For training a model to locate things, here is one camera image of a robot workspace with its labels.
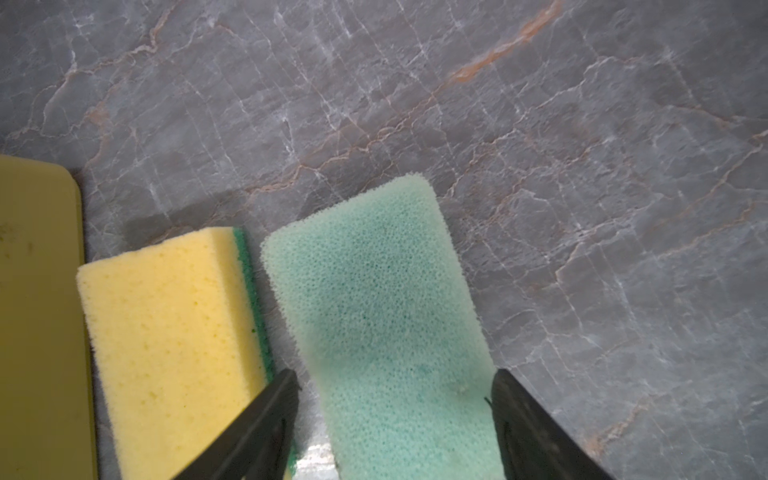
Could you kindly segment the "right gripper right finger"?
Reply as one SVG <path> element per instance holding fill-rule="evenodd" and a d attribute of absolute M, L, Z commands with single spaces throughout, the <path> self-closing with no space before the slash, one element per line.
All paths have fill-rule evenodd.
<path fill-rule="evenodd" d="M 510 371 L 496 371 L 487 403 L 506 478 L 612 479 Z"/>

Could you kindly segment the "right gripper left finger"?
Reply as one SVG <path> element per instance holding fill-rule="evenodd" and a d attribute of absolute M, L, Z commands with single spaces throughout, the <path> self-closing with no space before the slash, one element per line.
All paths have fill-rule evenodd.
<path fill-rule="evenodd" d="M 296 372 L 280 371 L 175 479 L 282 479 L 288 471 L 299 391 Z"/>

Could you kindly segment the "yellow green-backed sponge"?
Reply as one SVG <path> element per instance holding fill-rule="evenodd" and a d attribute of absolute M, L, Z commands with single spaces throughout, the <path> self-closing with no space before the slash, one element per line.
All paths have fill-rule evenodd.
<path fill-rule="evenodd" d="M 273 378 L 239 228 L 94 261 L 76 282 L 125 479 L 180 473 Z"/>

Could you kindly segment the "light green sponge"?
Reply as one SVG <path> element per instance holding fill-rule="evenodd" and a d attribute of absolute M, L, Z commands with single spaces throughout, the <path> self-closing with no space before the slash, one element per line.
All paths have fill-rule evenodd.
<path fill-rule="evenodd" d="M 495 366 L 423 176 L 275 231 L 261 261 L 341 478 L 503 477 Z"/>

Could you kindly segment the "green three-drawer cabinet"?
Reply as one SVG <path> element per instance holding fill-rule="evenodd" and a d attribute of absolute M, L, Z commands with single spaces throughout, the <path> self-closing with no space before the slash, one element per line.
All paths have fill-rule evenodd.
<path fill-rule="evenodd" d="M 52 163 L 1 158 L 1 476 L 98 476 L 91 353 L 75 276 L 80 189 Z"/>

